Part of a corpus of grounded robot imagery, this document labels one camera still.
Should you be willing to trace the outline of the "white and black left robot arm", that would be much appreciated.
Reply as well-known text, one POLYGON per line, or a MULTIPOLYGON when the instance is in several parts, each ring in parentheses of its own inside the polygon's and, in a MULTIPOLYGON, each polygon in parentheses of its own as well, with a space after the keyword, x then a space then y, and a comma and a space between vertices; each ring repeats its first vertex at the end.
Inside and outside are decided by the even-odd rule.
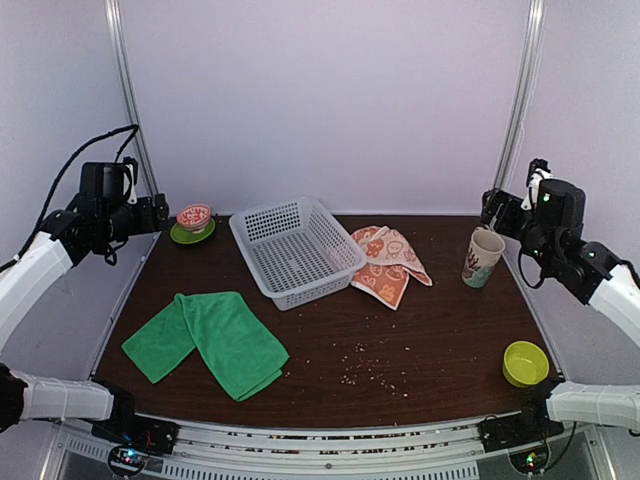
MULTIPOLYGON (((163 194, 135 191, 138 164, 87 162, 79 191, 62 210, 36 224, 25 252, 1 271, 1 340, 7 342, 41 296, 88 255, 109 265, 129 238, 164 230, 169 206, 163 194)), ((113 385, 69 381, 1 367, 1 428, 26 420, 79 419, 96 422, 123 444, 144 433, 133 396, 113 385)))

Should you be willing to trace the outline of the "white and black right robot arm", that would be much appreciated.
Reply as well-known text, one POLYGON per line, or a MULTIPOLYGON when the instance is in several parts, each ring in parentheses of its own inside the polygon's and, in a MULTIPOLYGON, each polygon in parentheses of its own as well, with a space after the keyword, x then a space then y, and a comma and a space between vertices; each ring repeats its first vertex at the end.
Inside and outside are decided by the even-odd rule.
MULTIPOLYGON (((540 267, 540 287, 560 283, 580 303, 607 317, 639 342, 639 275, 604 244, 581 238, 586 195, 573 184, 544 179, 535 197, 500 189, 482 196, 481 221, 520 243, 520 253, 540 267)), ((589 385, 544 380, 533 388, 537 403, 513 419, 519 440, 530 442, 552 422, 578 422, 639 430, 637 385, 589 385)))

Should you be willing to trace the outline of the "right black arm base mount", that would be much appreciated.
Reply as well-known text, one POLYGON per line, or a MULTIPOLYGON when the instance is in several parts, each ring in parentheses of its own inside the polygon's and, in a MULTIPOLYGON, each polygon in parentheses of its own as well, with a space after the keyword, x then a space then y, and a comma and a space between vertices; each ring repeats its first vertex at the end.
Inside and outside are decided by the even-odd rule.
POLYGON ((550 420, 546 411, 533 406, 502 417, 490 415, 477 428, 486 453, 542 442, 564 432, 561 422, 550 420))

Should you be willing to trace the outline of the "green microfiber towel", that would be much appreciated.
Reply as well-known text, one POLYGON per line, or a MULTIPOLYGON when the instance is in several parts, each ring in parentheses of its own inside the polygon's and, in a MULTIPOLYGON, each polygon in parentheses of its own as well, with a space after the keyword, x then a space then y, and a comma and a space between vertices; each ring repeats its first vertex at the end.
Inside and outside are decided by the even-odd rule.
POLYGON ((171 374, 193 351, 231 399, 243 402, 282 375, 290 355, 238 292, 174 299, 122 344, 150 383, 171 374))

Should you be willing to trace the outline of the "orange bunny pattern towel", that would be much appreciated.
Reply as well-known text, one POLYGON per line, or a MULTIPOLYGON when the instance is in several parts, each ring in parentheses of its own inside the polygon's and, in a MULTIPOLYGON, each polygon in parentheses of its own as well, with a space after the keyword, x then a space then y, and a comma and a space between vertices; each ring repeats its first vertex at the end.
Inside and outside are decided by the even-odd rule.
POLYGON ((351 237, 366 256, 351 285, 389 309, 398 309, 411 278, 426 287, 433 285, 414 249, 398 230, 369 226, 356 230, 351 237))

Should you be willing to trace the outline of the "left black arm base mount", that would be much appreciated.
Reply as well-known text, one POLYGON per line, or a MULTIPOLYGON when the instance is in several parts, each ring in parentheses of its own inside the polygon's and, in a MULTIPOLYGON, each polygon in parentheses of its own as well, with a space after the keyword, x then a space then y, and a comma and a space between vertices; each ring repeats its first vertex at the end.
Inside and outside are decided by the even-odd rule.
POLYGON ((173 453, 179 433, 174 422, 135 415, 129 426, 116 421, 90 421, 91 434, 112 443, 125 444, 153 455, 173 453))

